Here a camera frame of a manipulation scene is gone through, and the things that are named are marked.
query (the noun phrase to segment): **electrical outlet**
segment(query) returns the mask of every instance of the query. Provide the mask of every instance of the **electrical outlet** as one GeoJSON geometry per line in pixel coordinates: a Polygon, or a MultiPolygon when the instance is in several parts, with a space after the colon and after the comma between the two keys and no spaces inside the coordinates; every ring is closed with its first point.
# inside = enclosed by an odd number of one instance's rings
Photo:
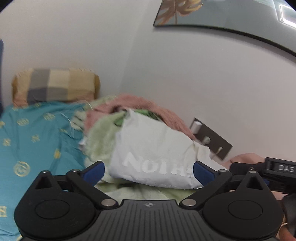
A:
{"type": "Polygon", "coordinates": [[[217,153],[217,157],[223,160],[231,150],[232,145],[197,118],[194,118],[190,128],[195,121],[198,121],[202,124],[199,131],[194,134],[196,139],[198,139],[201,143],[204,143],[204,145],[208,146],[213,153],[217,153]]]}

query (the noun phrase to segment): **wall outlet panel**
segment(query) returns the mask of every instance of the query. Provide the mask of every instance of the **wall outlet panel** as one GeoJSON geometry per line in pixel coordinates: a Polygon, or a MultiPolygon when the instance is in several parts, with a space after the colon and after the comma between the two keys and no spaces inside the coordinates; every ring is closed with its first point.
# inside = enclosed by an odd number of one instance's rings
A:
{"type": "Polygon", "coordinates": [[[224,140],[221,136],[219,136],[212,129],[207,127],[204,123],[202,123],[197,118],[194,118],[193,122],[195,122],[195,121],[199,121],[202,124],[198,133],[194,134],[195,137],[200,142],[202,142],[205,137],[209,137],[211,139],[211,142],[207,146],[210,148],[210,150],[213,153],[217,153],[218,149],[220,147],[222,147],[223,149],[217,154],[217,157],[219,157],[221,160],[223,160],[227,156],[229,151],[231,150],[232,145],[229,142],[227,142],[226,140],[224,140]]]}

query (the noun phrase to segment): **ribbed black surface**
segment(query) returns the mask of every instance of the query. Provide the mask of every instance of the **ribbed black surface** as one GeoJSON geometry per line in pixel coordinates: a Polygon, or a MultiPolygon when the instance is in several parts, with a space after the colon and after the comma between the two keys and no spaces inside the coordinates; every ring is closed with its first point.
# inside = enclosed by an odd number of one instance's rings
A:
{"type": "MultiPolygon", "coordinates": [[[[119,208],[102,211],[91,228],[68,240],[227,241],[231,239],[212,230],[197,211],[184,210],[174,200],[124,200],[119,208]]],[[[31,239],[25,238],[22,241],[31,241],[31,239]]]]}

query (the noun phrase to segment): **pink fabric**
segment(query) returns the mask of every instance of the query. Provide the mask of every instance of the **pink fabric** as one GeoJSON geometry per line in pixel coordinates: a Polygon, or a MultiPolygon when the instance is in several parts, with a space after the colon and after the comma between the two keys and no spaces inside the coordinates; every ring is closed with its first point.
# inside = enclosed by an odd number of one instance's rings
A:
{"type": "Polygon", "coordinates": [[[161,108],[154,102],[146,100],[142,97],[137,97],[128,94],[121,94],[114,100],[99,105],[95,107],[93,110],[88,111],[87,118],[84,122],[86,133],[98,119],[110,113],[114,113],[126,108],[149,110],[159,115],[162,118],[163,122],[170,128],[177,131],[181,131],[192,140],[195,140],[195,136],[192,134],[190,129],[174,112],[165,108],[161,108]]]}

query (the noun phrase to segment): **glass surface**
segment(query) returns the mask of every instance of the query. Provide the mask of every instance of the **glass surface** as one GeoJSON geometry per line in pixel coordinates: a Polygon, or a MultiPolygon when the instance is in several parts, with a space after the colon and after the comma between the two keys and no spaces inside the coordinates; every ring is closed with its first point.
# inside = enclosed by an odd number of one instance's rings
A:
{"type": "Polygon", "coordinates": [[[215,27],[251,34],[296,55],[296,11],[284,0],[163,0],[154,25],[215,27]]]}

